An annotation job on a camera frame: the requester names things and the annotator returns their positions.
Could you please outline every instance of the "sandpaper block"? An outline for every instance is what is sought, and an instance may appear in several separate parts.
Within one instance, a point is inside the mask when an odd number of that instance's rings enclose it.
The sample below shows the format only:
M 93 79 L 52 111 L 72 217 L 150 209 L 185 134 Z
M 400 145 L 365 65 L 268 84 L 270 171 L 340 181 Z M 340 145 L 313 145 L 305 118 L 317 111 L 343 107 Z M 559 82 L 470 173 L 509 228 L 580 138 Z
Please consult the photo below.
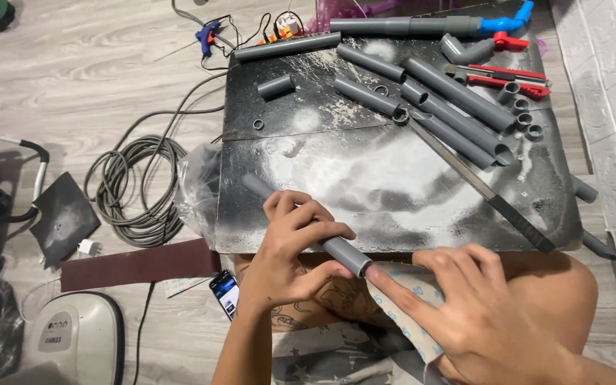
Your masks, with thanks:
M 220 255 L 203 238 L 128 253 L 65 261 L 61 293 L 142 284 L 164 279 L 211 277 L 220 272 Z
M 97 215 L 70 173 L 63 173 L 33 202 L 42 214 L 30 232 L 45 255 L 45 269 L 58 267 L 98 226 Z

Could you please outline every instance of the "small pipe ring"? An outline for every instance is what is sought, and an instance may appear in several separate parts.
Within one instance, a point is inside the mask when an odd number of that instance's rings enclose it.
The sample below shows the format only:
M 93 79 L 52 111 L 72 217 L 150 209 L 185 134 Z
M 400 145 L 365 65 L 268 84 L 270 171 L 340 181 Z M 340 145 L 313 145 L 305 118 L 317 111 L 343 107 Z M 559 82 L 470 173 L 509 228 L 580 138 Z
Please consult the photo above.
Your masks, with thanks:
M 408 114 L 408 110 L 405 108 L 398 108 L 397 112 L 402 112 L 400 114 L 395 114 L 391 119 L 396 123 L 404 123 L 408 121 L 410 115 Z
M 374 92 L 379 93 L 378 90 L 384 90 L 384 93 L 382 95 L 389 96 L 389 87 L 380 84 L 379 86 L 374 88 Z

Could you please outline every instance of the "red handle tool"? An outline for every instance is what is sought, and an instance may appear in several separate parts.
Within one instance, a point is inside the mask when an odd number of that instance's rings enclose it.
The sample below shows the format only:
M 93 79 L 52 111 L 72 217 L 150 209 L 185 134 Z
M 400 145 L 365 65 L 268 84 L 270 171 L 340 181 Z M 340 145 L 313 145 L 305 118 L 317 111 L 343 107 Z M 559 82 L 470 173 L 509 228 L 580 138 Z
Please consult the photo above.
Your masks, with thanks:
M 508 81 L 503 79 L 493 79 L 492 77 L 470 75 L 467 77 L 467 83 L 491 88 L 502 88 L 505 83 L 508 83 Z M 531 100 L 538 101 L 550 94 L 550 90 L 544 86 L 537 86 L 536 84 L 530 83 L 517 83 L 519 84 L 519 93 Z

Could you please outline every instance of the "finger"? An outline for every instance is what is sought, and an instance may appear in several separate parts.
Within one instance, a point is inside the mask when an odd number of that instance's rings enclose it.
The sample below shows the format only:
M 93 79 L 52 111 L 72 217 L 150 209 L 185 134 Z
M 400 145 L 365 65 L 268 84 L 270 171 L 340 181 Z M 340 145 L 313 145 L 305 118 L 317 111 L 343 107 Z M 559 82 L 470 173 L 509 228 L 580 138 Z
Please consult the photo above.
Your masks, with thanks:
M 279 199 L 275 216 L 281 218 L 296 209 L 296 205 L 303 205 L 312 200 L 310 195 L 301 191 L 284 190 L 284 194 Z
M 439 344 L 444 344 L 446 316 L 443 313 L 394 281 L 386 272 L 377 267 L 376 263 L 365 271 L 365 277 L 394 302 L 402 312 L 423 327 Z
M 507 290 L 508 284 L 505 280 L 505 272 L 501 264 L 501 258 L 498 254 L 477 245 L 470 243 L 461 248 L 472 258 L 479 261 L 482 274 L 489 280 L 494 288 Z
M 488 279 L 479 271 L 476 262 L 466 251 L 454 247 L 437 247 L 436 250 L 448 254 L 453 259 L 460 272 L 476 291 L 482 293 L 489 287 Z
M 310 273 L 295 279 L 292 284 L 291 295 L 296 301 L 307 301 L 311 299 L 322 286 L 337 277 L 353 278 L 353 274 L 344 265 L 335 260 L 323 262 Z
M 447 302 L 464 300 L 474 294 L 467 278 L 450 255 L 440 251 L 417 251 L 413 254 L 413 260 L 434 272 Z
M 274 218 L 275 211 L 277 211 L 277 204 L 279 203 L 279 199 L 284 195 L 284 191 L 275 191 L 270 195 L 265 203 L 263 204 L 263 211 L 268 217 L 269 221 L 272 221 Z
M 341 222 L 315 222 L 307 225 L 292 234 L 296 246 L 296 253 L 306 250 L 310 245 L 333 236 L 342 236 L 346 239 L 355 239 L 355 232 Z
M 309 200 L 286 215 L 287 225 L 294 230 L 301 229 L 314 220 L 334 222 L 334 217 L 316 200 Z

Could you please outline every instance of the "red utility knife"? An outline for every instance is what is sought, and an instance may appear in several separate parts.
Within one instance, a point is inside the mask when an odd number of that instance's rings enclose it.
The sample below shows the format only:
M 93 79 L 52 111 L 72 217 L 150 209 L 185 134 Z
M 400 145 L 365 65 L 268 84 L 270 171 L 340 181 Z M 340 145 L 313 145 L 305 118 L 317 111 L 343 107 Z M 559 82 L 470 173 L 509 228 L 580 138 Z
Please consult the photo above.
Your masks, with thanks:
M 502 88 L 505 83 L 517 82 L 519 93 L 532 100 L 542 100 L 550 94 L 548 78 L 542 73 L 479 65 L 445 65 L 443 72 L 452 75 L 464 72 L 468 74 L 468 84 L 491 88 Z

